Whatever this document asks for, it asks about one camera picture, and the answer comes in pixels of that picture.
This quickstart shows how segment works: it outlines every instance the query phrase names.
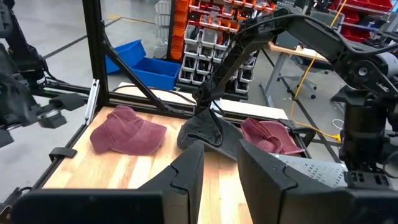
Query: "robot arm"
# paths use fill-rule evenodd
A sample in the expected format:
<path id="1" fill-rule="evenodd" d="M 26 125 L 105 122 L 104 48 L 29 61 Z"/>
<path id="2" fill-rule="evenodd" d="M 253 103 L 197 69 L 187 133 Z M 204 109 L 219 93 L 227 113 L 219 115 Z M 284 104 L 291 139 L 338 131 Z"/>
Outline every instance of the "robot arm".
<path id="1" fill-rule="evenodd" d="M 46 84 L 44 72 L 48 72 L 47 62 L 39 55 L 35 47 L 27 43 L 17 17 L 12 10 L 14 5 L 14 0 L 2 0 L 2 12 L 6 13 L 4 18 L 7 18 L 11 29 L 7 32 L 0 32 L 0 38 L 7 41 L 9 45 L 8 54 L 16 64 L 19 73 L 30 84 Z"/>
<path id="2" fill-rule="evenodd" d="M 199 114 L 213 100 L 220 99 L 225 83 L 250 54 L 283 31 L 324 56 L 350 86 L 348 91 L 342 89 L 340 96 L 340 101 L 346 103 L 340 159 L 349 170 L 380 172 L 376 163 L 385 162 L 381 154 L 386 120 L 393 131 L 398 131 L 398 90 L 394 86 L 398 85 L 398 59 L 387 52 L 397 46 L 374 50 L 350 44 L 333 28 L 291 9 L 279 9 L 241 25 L 217 71 L 193 93 L 197 101 L 194 113 Z"/>
<path id="3" fill-rule="evenodd" d="M 53 98 L 45 106 L 35 101 L 30 90 L 47 84 L 47 63 L 26 42 L 12 7 L 14 0 L 0 1 L 0 38 L 9 44 L 8 51 L 0 44 L 0 147 L 14 141 L 10 130 L 36 122 L 43 128 L 57 128 L 67 122 L 61 110 L 85 104 L 76 93 Z"/>
<path id="4" fill-rule="evenodd" d="M 222 97 L 225 83 L 252 52 L 261 49 L 283 31 L 324 56 L 350 87 L 386 98 L 397 97 L 398 90 L 389 80 L 398 74 L 396 57 L 390 53 L 364 53 L 362 46 L 349 44 L 333 28 L 292 10 L 279 9 L 241 25 L 217 71 L 194 92 L 196 114 L 209 107 L 211 101 Z"/>

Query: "red storage bin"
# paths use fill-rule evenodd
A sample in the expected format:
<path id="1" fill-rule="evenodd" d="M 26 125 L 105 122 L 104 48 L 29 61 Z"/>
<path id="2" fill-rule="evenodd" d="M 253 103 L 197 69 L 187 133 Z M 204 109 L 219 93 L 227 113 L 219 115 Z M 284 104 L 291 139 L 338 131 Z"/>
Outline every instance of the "red storage bin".
<path id="1" fill-rule="evenodd" d="M 343 9 L 341 13 L 344 14 L 344 21 L 350 24 L 356 24 L 359 22 L 359 16 L 356 11 L 352 11 L 351 9 Z"/>
<path id="2" fill-rule="evenodd" d="M 369 0 L 347 0 L 347 4 L 353 5 L 353 6 L 360 6 L 364 7 L 369 4 Z"/>
<path id="3" fill-rule="evenodd" d="M 352 40 L 359 43 L 363 43 L 371 36 L 369 31 L 367 30 L 357 29 L 354 27 L 346 27 L 346 26 L 343 26 L 341 34 L 343 35 L 343 37 L 347 38 L 348 40 Z"/>
<path id="4" fill-rule="evenodd" d="M 391 0 L 369 0 L 369 4 L 366 7 L 378 11 L 388 12 L 392 9 L 392 4 Z"/>

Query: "yellow cable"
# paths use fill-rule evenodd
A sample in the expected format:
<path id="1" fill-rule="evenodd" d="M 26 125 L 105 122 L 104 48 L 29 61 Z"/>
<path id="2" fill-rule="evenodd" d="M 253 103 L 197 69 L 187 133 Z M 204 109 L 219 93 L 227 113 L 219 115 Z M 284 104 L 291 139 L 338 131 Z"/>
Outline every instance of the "yellow cable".
<path id="1" fill-rule="evenodd" d="M 346 2 L 347 2 L 347 0 L 344 0 L 344 2 L 342 3 L 340 9 L 339 9 L 338 12 L 337 12 L 335 18 L 334 18 L 333 21 L 331 22 L 330 26 L 333 26 L 333 25 L 335 24 L 335 22 L 336 22 L 338 16 L 339 16 L 340 13 L 341 13 L 341 10 L 344 8 Z M 301 81 L 300 81 L 300 84 L 298 84 L 297 91 L 296 91 L 296 93 L 295 93 L 295 95 L 294 95 L 294 98 L 296 98 L 297 95 L 299 94 L 299 91 L 300 91 L 300 89 L 301 89 L 301 86 L 303 85 L 304 80 L 305 80 L 305 78 L 307 77 L 307 75 L 308 75 L 308 73 L 309 73 L 309 71 L 310 71 L 310 69 L 311 69 L 313 63 L 314 63 L 315 60 L 317 59 L 317 56 L 318 56 L 318 53 L 315 54 L 315 56 L 313 57 L 313 59 L 312 59 L 310 65 L 309 65 L 308 68 L 306 69 L 306 71 L 305 71 L 305 73 L 304 73 L 304 75 L 303 75 L 303 78 L 302 78 Z M 328 136 L 328 137 L 330 137 L 330 138 L 336 139 L 336 140 L 339 141 L 339 142 L 341 141 L 341 138 L 340 138 L 340 135 L 339 135 L 339 134 L 328 134 L 328 133 L 324 133 L 323 131 L 321 131 L 321 130 L 319 130 L 319 129 L 317 129 L 317 128 L 315 128 L 315 127 L 309 125 L 309 124 L 303 124 L 303 123 L 300 123 L 300 122 L 296 121 L 296 120 L 294 119 L 294 103 L 295 103 L 295 101 L 293 100 L 292 109 L 290 110 L 290 116 L 292 117 L 293 122 L 295 122 L 296 124 L 301 125 L 301 126 L 305 126 L 305 127 L 308 127 L 308 128 L 312 128 L 312 129 L 318 131 L 319 133 L 322 133 L 322 134 L 325 135 L 325 136 Z"/>

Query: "metal table leg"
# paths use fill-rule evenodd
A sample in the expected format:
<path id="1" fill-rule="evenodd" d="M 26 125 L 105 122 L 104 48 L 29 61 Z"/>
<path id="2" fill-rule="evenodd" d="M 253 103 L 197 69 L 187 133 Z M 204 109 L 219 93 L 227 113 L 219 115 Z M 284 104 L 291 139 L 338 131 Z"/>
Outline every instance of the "metal table leg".
<path id="1" fill-rule="evenodd" d="M 274 107 L 274 102 L 272 101 L 271 97 L 271 88 L 273 85 L 275 85 L 278 76 L 280 75 L 280 71 L 282 70 L 282 67 L 284 66 L 285 60 L 289 57 L 288 54 L 286 53 L 280 53 L 278 56 L 278 60 L 275 63 L 275 67 L 271 73 L 271 76 L 269 77 L 269 80 L 267 82 L 266 87 L 260 82 L 260 88 L 262 91 L 262 95 L 266 101 L 266 106 L 269 107 Z"/>

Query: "maroon baseball cap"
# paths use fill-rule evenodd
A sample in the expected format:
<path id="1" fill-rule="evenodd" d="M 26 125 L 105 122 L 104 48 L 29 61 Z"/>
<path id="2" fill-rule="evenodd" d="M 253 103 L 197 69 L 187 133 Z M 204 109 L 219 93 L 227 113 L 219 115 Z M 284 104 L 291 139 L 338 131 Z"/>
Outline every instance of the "maroon baseball cap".
<path id="1" fill-rule="evenodd" d="M 156 151 L 166 134 L 165 126 L 146 121 L 127 106 L 117 106 L 107 120 L 96 128 L 90 141 L 97 154 L 114 150 L 143 156 Z"/>

